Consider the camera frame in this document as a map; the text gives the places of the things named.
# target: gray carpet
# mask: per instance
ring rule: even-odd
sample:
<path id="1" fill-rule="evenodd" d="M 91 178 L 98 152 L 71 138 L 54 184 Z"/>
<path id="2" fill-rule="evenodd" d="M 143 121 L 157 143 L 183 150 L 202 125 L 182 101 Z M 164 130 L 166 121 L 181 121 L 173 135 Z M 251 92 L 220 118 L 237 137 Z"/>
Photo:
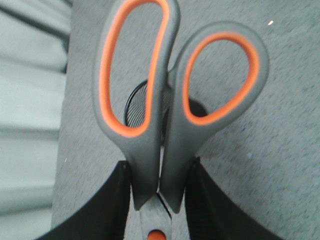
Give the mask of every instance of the gray carpet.
<path id="1" fill-rule="evenodd" d="M 96 44 L 113 1 L 75 1 L 59 137 L 52 225 L 79 209 L 104 183 L 121 151 L 97 125 L 91 98 Z M 214 181 L 246 213 L 287 240 L 320 240 L 320 1 L 178 0 L 180 30 L 170 66 L 198 28 L 230 20 L 254 29 L 270 55 L 268 82 L 254 105 L 199 151 Z M 153 5 L 129 16 L 112 69 L 117 116 L 148 76 L 161 19 Z M 213 111 L 246 76 L 244 53 L 214 43 L 197 60 L 191 95 Z M 127 240 L 141 239 L 129 212 Z M 173 216 L 173 239 L 188 239 L 184 211 Z"/>

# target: gray rubber grip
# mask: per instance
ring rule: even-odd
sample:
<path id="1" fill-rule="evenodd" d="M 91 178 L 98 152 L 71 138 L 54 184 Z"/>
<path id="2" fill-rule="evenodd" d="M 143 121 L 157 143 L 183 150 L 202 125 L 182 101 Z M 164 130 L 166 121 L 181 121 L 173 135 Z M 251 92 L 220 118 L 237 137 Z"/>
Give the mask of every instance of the gray rubber grip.
<path id="1" fill-rule="evenodd" d="M 241 35 L 255 49 L 258 56 L 258 72 L 250 91 L 227 114 L 207 124 L 195 124 L 187 118 L 183 105 L 183 87 L 187 66 L 195 49 L 208 36 L 217 33 Z M 173 70 L 170 82 L 175 82 L 170 107 L 164 158 L 160 178 L 160 192 L 175 213 L 180 211 L 187 172 L 200 146 L 217 131 L 243 114 L 263 89 L 269 73 L 267 49 L 260 37 L 248 27 L 235 22 L 217 22 L 196 32 L 183 47 Z"/>
<path id="2" fill-rule="evenodd" d="M 151 119 L 147 129 L 138 136 L 128 137 L 108 125 L 101 110 L 99 86 L 100 71 L 104 71 L 104 69 L 101 69 L 103 51 L 104 48 L 109 47 L 105 45 L 105 41 L 111 30 L 112 23 L 115 21 L 117 14 L 119 14 L 119 9 L 128 2 L 135 2 L 135 7 L 137 7 L 144 3 L 154 3 L 155 0 L 147 0 L 146 2 L 141 0 L 118 0 L 114 3 L 101 33 L 101 41 L 97 46 L 92 81 L 92 97 L 97 122 L 101 130 L 122 150 L 126 160 L 130 163 L 134 206 L 137 210 L 157 191 L 159 184 L 163 89 L 168 77 L 168 62 L 172 46 L 180 23 L 180 10 L 176 0 L 162 1 L 166 2 L 168 6 L 169 16 L 156 60 Z"/>

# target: scissor handle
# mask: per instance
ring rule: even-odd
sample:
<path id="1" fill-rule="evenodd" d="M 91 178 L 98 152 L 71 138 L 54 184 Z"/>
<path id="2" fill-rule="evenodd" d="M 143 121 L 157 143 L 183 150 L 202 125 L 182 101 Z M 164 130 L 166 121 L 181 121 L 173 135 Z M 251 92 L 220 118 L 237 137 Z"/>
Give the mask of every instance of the scissor handle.
<path id="1" fill-rule="evenodd" d="M 129 127 L 118 120 L 112 109 L 111 68 L 118 37 L 126 18 L 132 10 L 146 3 L 159 5 L 163 16 L 150 63 L 144 121 L 138 127 Z M 158 188 L 163 89 L 179 22 L 180 11 L 176 0 L 117 0 L 108 15 L 97 47 L 92 87 L 95 116 L 102 131 L 117 144 L 130 163 L 136 209 Z"/>
<path id="2" fill-rule="evenodd" d="M 197 57 L 210 43 L 228 40 L 238 44 L 249 63 L 247 79 L 236 95 L 223 107 L 207 116 L 195 116 L 190 110 L 190 76 Z M 172 71 L 175 81 L 164 147 L 160 191 L 172 210 L 178 212 L 187 171 L 200 146 L 255 101 L 269 73 L 267 49 L 260 37 L 235 22 L 217 22 L 200 29 L 182 49 Z"/>

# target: orange handle inlay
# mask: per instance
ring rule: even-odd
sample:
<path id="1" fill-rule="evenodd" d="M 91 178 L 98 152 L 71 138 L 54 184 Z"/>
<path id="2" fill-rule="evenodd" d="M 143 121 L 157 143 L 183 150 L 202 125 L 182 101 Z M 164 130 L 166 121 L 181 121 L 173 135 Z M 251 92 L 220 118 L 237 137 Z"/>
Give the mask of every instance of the orange handle inlay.
<path id="1" fill-rule="evenodd" d="M 123 125 L 115 116 L 110 100 L 110 75 L 111 75 L 111 65 L 113 61 L 113 56 L 115 48 L 117 45 L 117 40 L 122 29 L 123 24 L 125 23 L 126 18 L 130 12 L 136 7 L 146 4 L 146 3 L 155 3 L 161 6 L 163 11 L 163 17 L 161 26 L 156 38 L 155 46 L 153 49 L 149 76 L 148 76 L 148 86 L 145 100 L 145 117 L 143 123 L 138 127 L 128 127 Z M 102 57 L 100 64 L 100 73 L 99 73 L 99 102 L 100 110 L 103 116 L 105 123 L 113 129 L 118 134 L 125 137 L 137 137 L 144 133 L 149 126 L 151 120 L 151 108 L 152 108 L 152 98 L 153 98 L 153 89 L 155 82 L 155 75 L 157 69 L 157 61 L 159 58 L 159 53 L 161 50 L 161 45 L 163 38 L 166 32 L 167 24 L 169 22 L 170 9 L 167 1 L 165 0 L 126 0 L 119 8 L 112 24 L 110 30 L 107 34 Z"/>
<path id="2" fill-rule="evenodd" d="M 219 41 L 219 40 L 228 40 L 238 44 L 245 51 L 248 62 L 249 62 L 249 71 L 248 76 L 241 87 L 241 89 L 237 92 L 237 94 L 227 102 L 223 107 L 218 110 L 212 112 L 207 116 L 198 117 L 195 116 L 190 110 L 189 103 L 189 86 L 190 86 L 190 76 L 195 64 L 197 57 L 200 52 L 210 43 Z M 207 38 L 205 38 L 194 50 L 191 55 L 191 58 L 187 64 L 186 72 L 184 75 L 183 89 L 182 89 L 182 102 L 183 109 L 187 119 L 196 125 L 208 125 L 212 124 L 215 121 L 225 117 L 228 113 L 230 113 L 233 109 L 235 109 L 241 102 L 245 99 L 245 97 L 250 93 L 255 82 L 257 81 L 260 70 L 260 60 L 259 55 L 255 49 L 255 47 L 241 34 L 236 32 L 218 32 L 214 33 Z"/>

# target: orange pivot cap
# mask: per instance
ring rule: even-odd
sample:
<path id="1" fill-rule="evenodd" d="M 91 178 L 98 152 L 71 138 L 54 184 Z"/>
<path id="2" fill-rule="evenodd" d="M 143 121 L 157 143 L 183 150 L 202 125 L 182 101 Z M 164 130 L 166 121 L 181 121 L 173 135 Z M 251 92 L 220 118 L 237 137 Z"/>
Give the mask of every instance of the orange pivot cap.
<path id="1" fill-rule="evenodd" d="M 162 231 L 153 230 L 148 234 L 147 240 L 167 240 L 167 237 Z"/>

